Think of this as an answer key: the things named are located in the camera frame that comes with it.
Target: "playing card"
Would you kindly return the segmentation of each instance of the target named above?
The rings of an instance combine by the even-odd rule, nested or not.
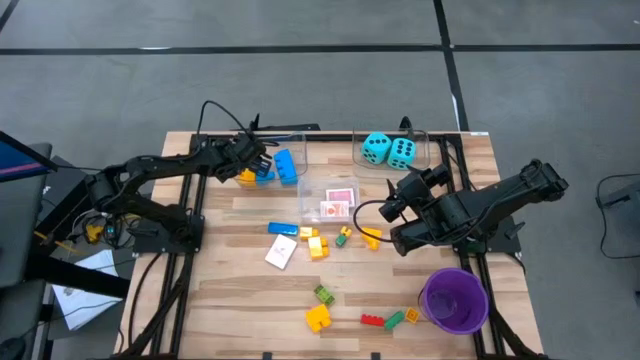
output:
[[[264,259],[277,268],[284,270],[296,246],[298,246],[298,243],[295,240],[291,240],[284,235],[278,235]]]
[[[356,206],[353,189],[327,189],[327,201],[348,201],[349,206]]]
[[[320,216],[349,217],[348,201],[320,201]]]

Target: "wooden table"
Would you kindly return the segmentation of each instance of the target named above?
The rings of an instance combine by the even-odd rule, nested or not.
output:
[[[170,132],[163,155],[186,153],[191,132]],[[478,187],[498,181],[491,140],[486,135],[462,134],[469,174]],[[431,145],[431,164],[441,163],[438,147]],[[309,168],[305,176],[352,176],[351,142],[309,142]],[[191,186],[193,204],[195,181]],[[153,200],[177,203],[182,178],[156,181]],[[361,201],[387,196],[384,180],[360,181]],[[388,230],[377,207],[362,210],[362,224]],[[195,257],[189,301],[179,357],[261,358],[370,358],[380,352],[384,359],[473,359],[471,336],[450,335],[421,317],[416,325],[403,322],[392,332],[361,325],[362,313],[387,317],[411,306],[427,278],[443,267],[459,267],[450,247],[424,246],[406,257],[391,244],[378,251],[365,247],[359,234],[345,248],[335,247],[339,225],[321,226],[329,239],[330,256],[311,261],[305,243],[299,243],[283,271],[264,257],[275,236],[268,234],[269,221],[297,222],[296,188],[247,190],[235,181],[220,184],[209,179],[203,215],[206,230],[202,249]],[[135,265],[121,329],[129,326],[133,293],[152,255]],[[515,332],[534,351],[542,351],[538,330],[522,269],[505,255],[489,254],[489,268],[500,312]],[[134,338],[158,306],[167,256],[153,266],[142,287],[134,320]],[[176,267],[179,273],[181,262]],[[319,334],[311,332],[305,312],[318,305],[313,289],[323,284],[335,296],[330,307],[333,324]],[[174,314],[167,317],[162,352],[168,351]],[[485,324],[485,343],[491,352],[490,332]]]

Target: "clear plastic bin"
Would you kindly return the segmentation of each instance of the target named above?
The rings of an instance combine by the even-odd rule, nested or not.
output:
[[[327,190],[353,190],[353,202],[349,205],[347,216],[323,216],[323,201],[330,201]],[[303,176],[298,181],[298,206],[303,224],[350,223],[353,211],[360,205],[360,186],[355,177],[315,178]]]
[[[418,169],[426,169],[431,163],[429,153],[429,135],[422,130],[394,130],[394,131],[358,131],[353,130],[353,173],[361,178],[400,180],[404,178],[409,170],[398,170],[387,165],[384,161],[375,165],[367,161],[362,156],[362,146],[371,133],[381,132],[387,135],[391,141],[397,138],[406,138],[416,144],[416,157],[411,164]]]
[[[267,154],[269,154],[272,158],[282,150],[289,150],[291,154],[291,158],[293,160],[293,165],[295,168],[295,176],[290,176],[286,178],[281,178],[280,174],[278,174],[278,169],[276,169],[275,159],[272,159],[270,172],[274,173],[274,178],[272,180],[261,180],[257,178],[255,181],[242,180],[240,176],[236,176],[234,179],[236,182],[244,187],[244,188],[273,188],[273,187],[295,187],[300,181],[302,175],[307,172],[307,140],[302,132],[294,132],[290,135],[284,136],[269,136],[269,137],[259,137],[260,140],[265,142],[267,146]]]

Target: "small toy block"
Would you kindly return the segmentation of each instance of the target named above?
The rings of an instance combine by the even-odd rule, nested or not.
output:
[[[300,227],[300,239],[307,240],[310,237],[318,236],[318,229],[314,229],[312,227]]]
[[[242,186],[256,186],[256,173],[249,169],[244,169],[240,175],[236,176],[236,181]]]
[[[401,323],[402,320],[404,320],[404,314],[402,313],[402,311],[398,311],[384,322],[384,328],[386,330],[393,330],[393,328]]]
[[[372,229],[372,228],[362,228],[362,230],[364,230],[365,232],[373,236],[382,237],[382,230]],[[367,244],[369,245],[369,249],[378,250],[378,248],[380,247],[380,240],[374,239],[368,235],[365,235],[364,233],[361,234],[361,236],[362,236],[362,239],[366,241]]]
[[[317,333],[320,329],[331,325],[331,317],[329,316],[329,309],[325,304],[318,305],[313,309],[307,311],[305,314],[307,318],[307,324],[311,328],[311,331]]]
[[[266,176],[256,175],[256,184],[259,186],[264,186],[270,183],[273,179],[276,178],[276,173],[273,171],[269,171]]]
[[[278,151],[273,160],[280,176],[280,182],[282,185],[295,185],[298,183],[298,176],[296,174],[296,166],[293,163],[293,157],[289,149]]]
[[[380,316],[362,314],[360,317],[360,323],[365,325],[384,326],[384,319]]]
[[[343,247],[344,243],[346,242],[347,242],[347,237],[344,235],[339,235],[338,238],[336,239],[336,246]]]
[[[351,233],[352,233],[351,229],[347,228],[346,226],[343,226],[342,229],[340,229],[340,234],[346,237],[351,236]]]
[[[408,308],[407,313],[404,315],[404,318],[407,319],[412,324],[415,324],[420,318],[420,313],[414,310],[413,308]]]
[[[298,225],[270,222],[267,226],[269,234],[298,235]]]
[[[329,256],[329,246],[327,244],[327,238],[314,236],[310,237],[308,242],[309,253],[311,254],[312,260],[322,259]]]
[[[333,304],[333,302],[336,300],[333,297],[333,295],[331,295],[329,290],[327,290],[322,285],[318,285],[318,287],[316,287],[316,289],[313,290],[313,292],[316,294],[316,297],[318,298],[318,300],[320,300],[320,302],[324,303],[327,306]]]

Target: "white paper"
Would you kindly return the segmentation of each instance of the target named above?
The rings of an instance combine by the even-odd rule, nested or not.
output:
[[[296,246],[298,246],[298,243],[295,240],[291,240],[284,235],[278,235],[264,259],[280,270],[284,270]]]
[[[87,269],[101,268],[97,271],[102,271],[105,274],[118,276],[118,273],[113,266],[113,254],[111,250],[102,250],[101,252],[93,256],[78,261],[76,265],[82,266]],[[103,311],[122,301],[122,299],[120,298],[106,295],[97,295],[83,290],[68,288],[60,285],[53,285],[53,291],[56,294],[58,303],[60,303],[62,313],[65,315],[70,314],[64,318],[67,322],[69,330],[79,329],[84,324],[100,315]],[[95,308],[78,310],[81,307],[100,304],[104,305]]]

